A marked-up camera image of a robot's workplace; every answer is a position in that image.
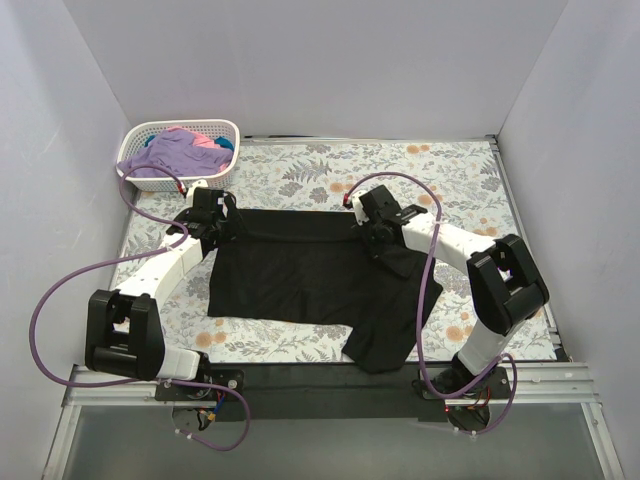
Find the black t shirt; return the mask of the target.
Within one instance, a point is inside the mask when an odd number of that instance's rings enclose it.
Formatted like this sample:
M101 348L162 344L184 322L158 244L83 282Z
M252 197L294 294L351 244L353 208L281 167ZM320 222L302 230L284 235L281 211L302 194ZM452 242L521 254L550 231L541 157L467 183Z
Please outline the black t shirt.
M397 370L416 345L425 254L370 254L348 212L242 209L218 245L211 317L345 325L343 353L370 374Z

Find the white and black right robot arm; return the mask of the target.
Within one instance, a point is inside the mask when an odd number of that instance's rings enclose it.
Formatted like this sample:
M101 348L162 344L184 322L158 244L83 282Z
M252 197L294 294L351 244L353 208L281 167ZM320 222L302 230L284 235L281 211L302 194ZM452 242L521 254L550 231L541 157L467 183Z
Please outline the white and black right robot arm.
M425 369L426 279L421 281L418 299L416 347L429 393L442 399L479 395L512 337L549 301L548 288L525 241L514 234L498 239L475 234L417 205L403 208L383 185L345 194L343 206L354 212L369 245L397 245L425 253L424 277L436 260L467 275L477 321L450 366L433 380Z

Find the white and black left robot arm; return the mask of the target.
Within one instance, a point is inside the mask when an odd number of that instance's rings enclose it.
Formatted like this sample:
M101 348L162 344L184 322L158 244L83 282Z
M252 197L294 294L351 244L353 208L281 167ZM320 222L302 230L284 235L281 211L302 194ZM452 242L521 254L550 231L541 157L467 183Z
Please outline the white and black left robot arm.
M183 278L222 243L235 238L241 220L235 196L202 183L186 194L186 208L170 223L162 252L151 256L111 291L89 299L85 364L93 370L136 380L178 380L193 400L213 386L205 355L169 346L160 311Z

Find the purple t shirt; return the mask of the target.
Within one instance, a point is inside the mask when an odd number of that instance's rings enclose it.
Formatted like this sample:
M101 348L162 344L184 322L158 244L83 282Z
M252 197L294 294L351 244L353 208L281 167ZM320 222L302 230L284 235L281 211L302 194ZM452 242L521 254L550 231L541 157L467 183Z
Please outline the purple t shirt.
M191 134L163 130L156 134L130 158L117 167L126 173L140 165L155 165L170 170L176 177L206 177L216 175L230 166L234 151L210 149L192 144Z

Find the blue garment in basket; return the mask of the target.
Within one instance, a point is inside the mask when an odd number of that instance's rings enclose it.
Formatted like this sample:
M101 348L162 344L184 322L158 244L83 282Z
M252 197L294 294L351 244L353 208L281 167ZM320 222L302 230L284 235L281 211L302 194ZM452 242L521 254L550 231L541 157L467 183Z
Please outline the blue garment in basket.
M228 139L227 139L227 138L225 138L225 137L222 137L222 136L217 137L217 138L214 140L214 143L215 143L216 145L220 146L221 148L229 149L229 150L231 150L231 151L234 151L234 150L235 150L234 143L233 143L232 141L228 140Z

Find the pink garment in basket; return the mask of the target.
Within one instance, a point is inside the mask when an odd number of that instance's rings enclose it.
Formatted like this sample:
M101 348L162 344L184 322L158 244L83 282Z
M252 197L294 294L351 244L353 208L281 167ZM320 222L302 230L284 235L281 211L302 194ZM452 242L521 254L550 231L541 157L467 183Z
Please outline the pink garment in basket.
M215 143L214 140L212 140L211 138L209 138L206 135L203 135L201 133L189 130L187 128L181 127L181 126L172 126L168 128L168 131L172 132L172 131L181 131L181 132L186 132L192 135L193 137L193 142L192 144L194 146L197 147L202 147L202 148L210 148L210 149L217 149L219 148L219 145Z

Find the white plastic laundry basket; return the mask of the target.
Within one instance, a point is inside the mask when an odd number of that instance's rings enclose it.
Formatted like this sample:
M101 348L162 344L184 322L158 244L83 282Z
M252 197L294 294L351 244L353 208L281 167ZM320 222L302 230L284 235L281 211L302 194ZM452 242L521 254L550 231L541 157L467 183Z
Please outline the white plastic laundry basket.
M126 135L116 172L141 191L175 191L178 177L186 186L204 180L226 188L239 157L240 132L223 119L146 122Z

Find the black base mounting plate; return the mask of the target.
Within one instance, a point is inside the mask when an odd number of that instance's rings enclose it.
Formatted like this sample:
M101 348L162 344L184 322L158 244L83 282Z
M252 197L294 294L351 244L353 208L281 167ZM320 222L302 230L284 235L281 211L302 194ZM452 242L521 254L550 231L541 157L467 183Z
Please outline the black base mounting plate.
M426 390L415 362L383 374L336 363L215 364L203 381L238 391L253 420L447 420L444 401Z

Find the aluminium frame rail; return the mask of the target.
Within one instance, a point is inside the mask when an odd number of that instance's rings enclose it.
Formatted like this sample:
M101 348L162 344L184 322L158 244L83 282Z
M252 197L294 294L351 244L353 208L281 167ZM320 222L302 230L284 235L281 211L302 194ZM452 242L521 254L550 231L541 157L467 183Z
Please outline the aluminium frame rail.
M506 368L507 378L517 378L514 401L521 404L589 404L599 403L600 395L589 368L584 363L519 363L517 372ZM134 382L100 388L69 388L65 406L191 406L191 401L157 400L158 385Z

